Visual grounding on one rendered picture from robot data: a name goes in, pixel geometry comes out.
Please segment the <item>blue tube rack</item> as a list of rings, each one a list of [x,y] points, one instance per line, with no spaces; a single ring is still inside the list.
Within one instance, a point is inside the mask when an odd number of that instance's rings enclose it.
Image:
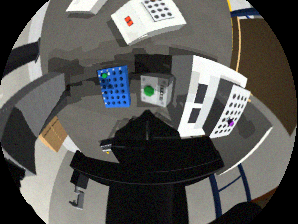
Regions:
[[[110,75],[103,78],[102,75],[107,72]],[[131,98],[127,65],[98,70],[98,77],[106,107],[130,107]]]

